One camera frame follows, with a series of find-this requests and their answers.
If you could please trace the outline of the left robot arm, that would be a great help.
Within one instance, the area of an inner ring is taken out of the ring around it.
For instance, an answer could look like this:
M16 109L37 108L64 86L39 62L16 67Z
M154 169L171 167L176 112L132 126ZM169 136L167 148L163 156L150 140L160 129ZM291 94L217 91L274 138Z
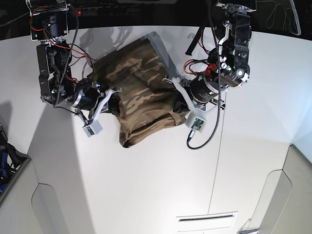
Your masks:
M250 78L249 42L252 36L249 12L256 10L254 0L208 0L208 14L186 51L191 55L198 44L206 59L190 59L184 72L194 79L180 84L196 108L211 102L228 88L237 88Z

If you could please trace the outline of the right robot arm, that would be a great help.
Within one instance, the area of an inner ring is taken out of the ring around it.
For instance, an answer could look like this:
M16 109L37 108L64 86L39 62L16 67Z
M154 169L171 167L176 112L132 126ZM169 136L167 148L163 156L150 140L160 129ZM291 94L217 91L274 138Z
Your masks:
M36 50L41 100L75 115L88 111L89 118L96 111L117 116L120 109L115 94L110 95L108 88L91 78L72 76L74 52L95 62L81 47L74 49L79 29L78 10L65 0L28 0L26 5L30 11L31 40L39 42Z

